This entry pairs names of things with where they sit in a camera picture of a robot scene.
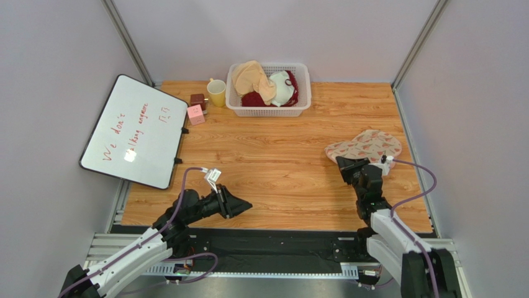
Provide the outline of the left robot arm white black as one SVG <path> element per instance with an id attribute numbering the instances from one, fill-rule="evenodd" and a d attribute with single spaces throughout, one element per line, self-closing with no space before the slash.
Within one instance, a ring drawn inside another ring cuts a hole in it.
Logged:
<path id="1" fill-rule="evenodd" d="M 181 191 L 177 201 L 136 240 L 105 260 L 84 269 L 77 265 L 65 278 L 59 297 L 117 297 L 152 266 L 171 257 L 187 261 L 189 224 L 215 214 L 232 219 L 251 209 L 250 202 L 218 184 L 208 196 L 193 189 Z"/>

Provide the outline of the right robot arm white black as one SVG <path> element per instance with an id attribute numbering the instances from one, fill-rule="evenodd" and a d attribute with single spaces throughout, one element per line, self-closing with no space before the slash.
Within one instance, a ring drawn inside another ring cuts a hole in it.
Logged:
<path id="1" fill-rule="evenodd" d="M 338 156 L 336 162 L 344 182 L 355 190 L 359 218 L 367 225 L 358 230 L 363 249 L 391 274 L 401 296 L 461 297 L 452 254 L 413 232 L 397 215 L 400 205 L 390 205 L 382 194 L 383 176 L 400 160 L 384 155 L 373 163 Z"/>

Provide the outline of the floral pink laundry bag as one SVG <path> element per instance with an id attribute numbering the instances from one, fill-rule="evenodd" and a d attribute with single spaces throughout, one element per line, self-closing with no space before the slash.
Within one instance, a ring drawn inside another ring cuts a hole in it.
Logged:
<path id="1" fill-rule="evenodd" d="M 382 155 L 397 157 L 402 153 L 402 144 L 395 136 L 381 130 L 365 130 L 350 141 L 328 145 L 326 156 L 337 163 L 337 157 L 348 159 L 367 158 L 371 163 L 378 162 Z"/>

